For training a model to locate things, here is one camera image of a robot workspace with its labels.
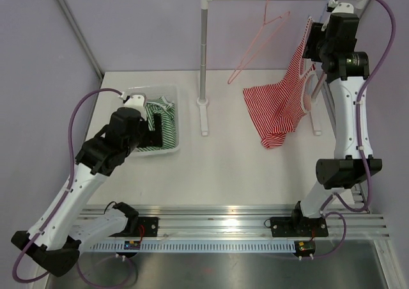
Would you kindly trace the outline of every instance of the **striped shirt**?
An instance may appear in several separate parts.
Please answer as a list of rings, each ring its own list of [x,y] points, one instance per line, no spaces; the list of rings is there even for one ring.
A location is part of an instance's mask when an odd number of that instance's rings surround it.
[[[146,103],[146,115],[148,117],[149,130],[155,130],[153,115],[159,114],[162,119],[162,147],[147,146],[137,148],[138,152],[151,152],[153,150],[168,150],[176,147],[176,123],[174,120],[174,103],[168,102],[165,97],[148,100]]]
[[[306,60],[302,54],[312,22],[312,18],[309,18],[302,41],[291,58],[283,80],[243,90],[251,120],[265,148],[281,146],[286,134],[294,132],[301,118],[311,110],[311,99],[304,94],[304,90],[305,84],[316,76],[316,72],[313,64],[304,72]]]

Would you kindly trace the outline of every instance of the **white tabletop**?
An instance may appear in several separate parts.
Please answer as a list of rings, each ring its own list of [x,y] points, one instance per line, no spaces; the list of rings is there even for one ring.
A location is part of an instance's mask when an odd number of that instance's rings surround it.
[[[315,164],[332,158],[335,138],[321,94],[322,135],[314,136],[308,115],[280,148],[266,150],[243,100],[242,89],[280,81],[284,70],[246,70],[227,85],[231,71],[207,73],[209,135],[200,133],[196,71],[107,72],[103,88],[174,83],[180,89],[180,151],[128,157],[94,193],[89,204],[124,201],[132,205],[295,204],[313,187]],[[113,93],[98,97],[88,138],[108,123],[116,109]],[[343,194],[353,203],[350,191]]]

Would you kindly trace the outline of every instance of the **black mounting bracket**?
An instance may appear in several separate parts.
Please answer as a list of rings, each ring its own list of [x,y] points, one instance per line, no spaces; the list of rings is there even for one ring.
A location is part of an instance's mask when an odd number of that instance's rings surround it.
[[[163,135],[162,135],[162,117],[160,114],[153,115],[153,130],[149,130],[148,121],[144,121],[145,124],[145,135],[143,136],[141,142],[137,146],[138,148],[144,147],[162,147],[163,146]]]
[[[328,228],[325,219],[310,219],[302,215],[300,203],[295,205],[290,217],[271,217],[270,228],[274,238],[290,237],[327,237]]]
[[[138,217],[136,226],[132,232],[122,231],[111,235],[111,237],[140,237],[139,226],[142,225],[145,229],[144,238],[146,237],[157,237],[159,228],[159,218],[158,217]]]

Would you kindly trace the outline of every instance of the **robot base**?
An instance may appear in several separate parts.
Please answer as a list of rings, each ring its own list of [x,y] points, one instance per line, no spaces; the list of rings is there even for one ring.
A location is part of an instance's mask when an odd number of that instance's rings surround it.
[[[304,217],[301,212],[300,203],[295,205],[291,217],[271,217],[270,228],[273,238],[289,237],[327,237],[328,228],[325,219],[320,217],[310,219]]]

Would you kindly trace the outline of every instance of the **red wire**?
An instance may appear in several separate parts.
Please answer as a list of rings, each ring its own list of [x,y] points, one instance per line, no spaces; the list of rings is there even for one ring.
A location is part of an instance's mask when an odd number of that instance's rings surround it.
[[[309,242],[313,241],[315,238],[315,230],[313,228],[313,231],[311,232],[311,239],[309,240]]]
[[[141,240],[139,241],[139,244],[141,244],[142,239],[145,236],[145,227],[143,225],[139,225],[138,229],[139,229],[139,233],[141,234]]]

